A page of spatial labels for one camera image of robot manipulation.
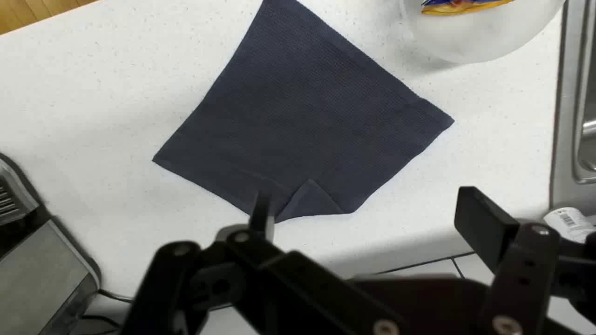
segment cloth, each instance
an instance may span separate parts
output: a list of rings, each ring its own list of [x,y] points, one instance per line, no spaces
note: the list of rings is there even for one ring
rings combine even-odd
[[[238,50],[156,152],[162,167],[275,221],[354,212],[452,119],[294,0],[264,0]]]

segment dark gray cloth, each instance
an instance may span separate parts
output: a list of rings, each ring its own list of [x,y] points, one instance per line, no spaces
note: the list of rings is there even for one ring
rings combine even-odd
[[[275,219],[354,212],[452,119],[294,0],[264,0],[154,162]]]

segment gray machine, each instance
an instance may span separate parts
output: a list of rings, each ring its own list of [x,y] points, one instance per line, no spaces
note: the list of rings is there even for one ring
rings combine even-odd
[[[0,154],[0,333],[69,333],[97,288],[97,266]]]

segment black metal device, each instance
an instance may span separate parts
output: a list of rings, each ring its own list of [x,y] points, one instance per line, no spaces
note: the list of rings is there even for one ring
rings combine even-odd
[[[268,238],[259,197],[249,225],[160,247],[134,297],[123,335],[193,335],[208,310],[231,305],[264,335],[542,335],[572,333],[545,318],[551,294],[594,318],[596,243],[566,242],[540,223],[519,225],[475,188],[462,188],[456,229],[495,271],[490,286],[467,279],[344,281]]]

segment white table surface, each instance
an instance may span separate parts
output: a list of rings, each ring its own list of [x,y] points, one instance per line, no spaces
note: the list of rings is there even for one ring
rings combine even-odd
[[[467,251],[452,229],[460,184],[508,212],[547,208],[560,20],[514,54],[452,67],[421,52],[396,0],[303,0],[454,124],[355,214],[277,225],[275,243],[369,273]],[[210,243],[246,214],[151,162],[199,104],[259,0],[98,0],[0,35],[0,150],[134,294],[154,249]]]

